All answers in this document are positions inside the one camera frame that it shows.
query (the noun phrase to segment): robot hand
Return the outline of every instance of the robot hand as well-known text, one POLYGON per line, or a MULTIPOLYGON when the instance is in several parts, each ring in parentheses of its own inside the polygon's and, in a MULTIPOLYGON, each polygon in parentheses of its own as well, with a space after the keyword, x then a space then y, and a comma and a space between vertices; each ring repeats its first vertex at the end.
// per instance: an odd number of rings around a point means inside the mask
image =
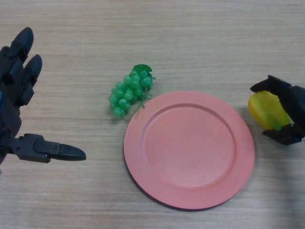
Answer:
POLYGON ((41 135, 25 134, 15 138, 21 127, 20 107, 34 95, 33 86, 42 68, 34 56, 23 67, 34 40, 31 28, 21 31, 11 46, 0 51, 0 164, 7 154, 21 160, 48 163, 50 160, 86 160, 86 154, 73 146, 48 142, 41 135))
POLYGON ((289 115, 292 124, 282 126, 280 130, 265 130, 264 135, 283 145, 301 142, 305 137, 305 88, 292 86, 271 75, 250 88, 253 92, 268 91, 278 96, 282 108, 289 115))

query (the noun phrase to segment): grape bunch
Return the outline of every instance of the grape bunch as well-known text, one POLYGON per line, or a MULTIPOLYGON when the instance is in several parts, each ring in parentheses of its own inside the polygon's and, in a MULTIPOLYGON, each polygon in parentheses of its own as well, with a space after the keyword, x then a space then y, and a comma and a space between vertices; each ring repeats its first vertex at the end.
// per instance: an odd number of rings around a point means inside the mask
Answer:
POLYGON ((131 105, 143 101, 149 96, 155 77, 150 73, 151 67, 139 64, 133 67, 131 73, 124 77, 123 82, 118 82, 111 90, 109 98, 112 113, 117 118, 123 118, 131 105))

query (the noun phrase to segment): pink plate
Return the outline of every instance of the pink plate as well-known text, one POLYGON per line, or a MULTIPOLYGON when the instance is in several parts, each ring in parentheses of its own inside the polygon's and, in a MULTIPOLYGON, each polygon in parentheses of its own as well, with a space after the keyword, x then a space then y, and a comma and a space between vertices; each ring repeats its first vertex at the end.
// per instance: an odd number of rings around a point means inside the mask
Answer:
POLYGON ((224 101, 195 91, 171 92, 131 119, 124 157, 138 186, 174 208, 217 206, 238 193, 254 167, 248 126, 224 101))

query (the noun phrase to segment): yellow fruit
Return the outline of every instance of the yellow fruit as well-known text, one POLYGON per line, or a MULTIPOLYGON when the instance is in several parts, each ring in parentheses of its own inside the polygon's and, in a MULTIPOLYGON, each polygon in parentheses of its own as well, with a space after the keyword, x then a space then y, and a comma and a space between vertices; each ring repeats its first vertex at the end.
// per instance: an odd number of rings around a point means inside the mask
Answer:
POLYGON ((252 117, 266 130, 280 130, 291 120, 278 97, 270 92, 257 92, 250 96, 248 109, 252 117))

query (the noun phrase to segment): table surface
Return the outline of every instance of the table surface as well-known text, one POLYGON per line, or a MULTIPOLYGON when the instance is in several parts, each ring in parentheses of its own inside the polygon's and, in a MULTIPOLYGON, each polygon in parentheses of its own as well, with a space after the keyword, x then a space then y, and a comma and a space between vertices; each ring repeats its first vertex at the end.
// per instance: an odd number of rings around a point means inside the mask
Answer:
POLYGON ((304 144, 281 146, 250 117, 249 88, 272 74, 305 86, 303 0, 10 0, 0 3, 0 46, 34 31, 43 69, 20 135, 77 146, 82 162, 7 156, 1 229, 305 228, 304 144), (111 88, 138 63, 152 67, 153 96, 199 90, 247 122, 257 160, 247 186, 225 204, 182 212, 151 201, 130 180, 111 88))

